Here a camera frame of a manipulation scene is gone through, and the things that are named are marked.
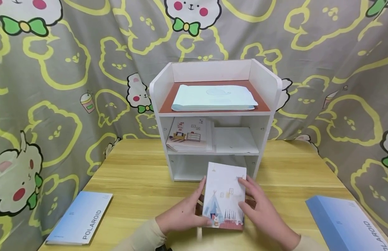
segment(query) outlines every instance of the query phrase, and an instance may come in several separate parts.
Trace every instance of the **person's left hand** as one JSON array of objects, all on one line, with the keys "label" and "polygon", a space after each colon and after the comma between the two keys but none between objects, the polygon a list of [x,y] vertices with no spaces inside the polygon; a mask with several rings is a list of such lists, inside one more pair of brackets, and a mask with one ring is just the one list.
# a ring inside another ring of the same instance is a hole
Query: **person's left hand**
[{"label": "person's left hand", "polygon": [[202,190],[204,189],[206,177],[202,178],[194,193],[183,199],[169,210],[155,218],[160,230],[164,235],[170,231],[184,231],[194,227],[205,227],[212,225],[208,217],[197,216],[202,214],[202,206],[198,203],[204,202]]}]

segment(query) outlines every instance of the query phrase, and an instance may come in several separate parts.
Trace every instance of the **person's right hand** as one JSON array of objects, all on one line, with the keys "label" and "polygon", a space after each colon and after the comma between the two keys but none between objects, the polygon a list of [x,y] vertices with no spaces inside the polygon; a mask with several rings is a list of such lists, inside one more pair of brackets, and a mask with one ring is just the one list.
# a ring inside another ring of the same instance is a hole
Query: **person's right hand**
[{"label": "person's right hand", "polygon": [[261,232],[276,240],[284,250],[291,251],[300,242],[300,235],[283,221],[264,191],[250,176],[239,178],[246,195],[254,200],[239,202],[239,207]]}]

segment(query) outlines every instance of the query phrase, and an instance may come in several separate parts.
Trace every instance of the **illustrated book cover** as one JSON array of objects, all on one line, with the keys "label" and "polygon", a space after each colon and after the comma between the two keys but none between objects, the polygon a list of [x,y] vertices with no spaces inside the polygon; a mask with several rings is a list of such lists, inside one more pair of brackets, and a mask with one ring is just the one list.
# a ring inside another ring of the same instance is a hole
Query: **illustrated book cover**
[{"label": "illustrated book cover", "polygon": [[314,196],[305,203],[329,250],[388,251],[388,243],[355,201]]},{"label": "illustrated book cover", "polygon": [[212,128],[204,117],[175,117],[166,145],[175,151],[211,151]]},{"label": "illustrated book cover", "polygon": [[208,163],[202,215],[211,219],[211,227],[244,229],[244,213],[238,203],[245,201],[245,187],[238,178],[246,176],[246,167]]},{"label": "illustrated book cover", "polygon": [[244,86],[180,85],[171,108],[174,111],[244,111],[257,105]]},{"label": "illustrated book cover", "polygon": [[81,191],[46,238],[45,243],[47,245],[89,244],[112,196],[112,193]]}]

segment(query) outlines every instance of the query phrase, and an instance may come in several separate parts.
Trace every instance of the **sleeve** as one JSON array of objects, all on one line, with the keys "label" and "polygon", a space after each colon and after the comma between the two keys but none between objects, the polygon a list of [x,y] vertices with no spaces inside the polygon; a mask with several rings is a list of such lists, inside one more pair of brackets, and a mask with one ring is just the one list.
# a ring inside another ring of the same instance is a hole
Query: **sleeve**
[{"label": "sleeve", "polygon": [[326,251],[323,246],[316,242],[313,238],[302,235],[300,243],[293,251]]},{"label": "sleeve", "polygon": [[155,219],[141,225],[128,238],[122,240],[112,251],[154,251],[162,246],[166,236],[160,231]]}]

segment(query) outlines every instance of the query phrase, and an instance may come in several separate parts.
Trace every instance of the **white shelf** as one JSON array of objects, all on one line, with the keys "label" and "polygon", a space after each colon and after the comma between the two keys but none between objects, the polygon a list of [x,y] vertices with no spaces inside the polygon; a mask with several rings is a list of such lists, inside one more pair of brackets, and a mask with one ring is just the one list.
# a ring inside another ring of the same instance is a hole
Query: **white shelf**
[{"label": "white shelf", "polygon": [[179,112],[159,113],[159,117],[208,117],[208,116],[270,116],[271,112],[249,112],[249,111],[220,111],[220,112]]},{"label": "white shelf", "polygon": [[208,162],[247,167],[244,156],[234,155],[175,155],[170,158],[175,181],[197,182],[207,173]]},{"label": "white shelf", "polygon": [[176,152],[167,147],[170,155],[259,155],[249,127],[215,127],[213,129],[213,150],[197,152]]},{"label": "white shelf", "polygon": [[[176,112],[171,105],[183,83],[245,86],[258,105],[250,111]],[[149,94],[171,179],[200,181],[208,162],[246,167],[255,178],[281,92],[282,80],[255,59],[168,63],[152,80]],[[176,152],[166,145],[173,119],[191,116],[214,122],[212,151]]]}]

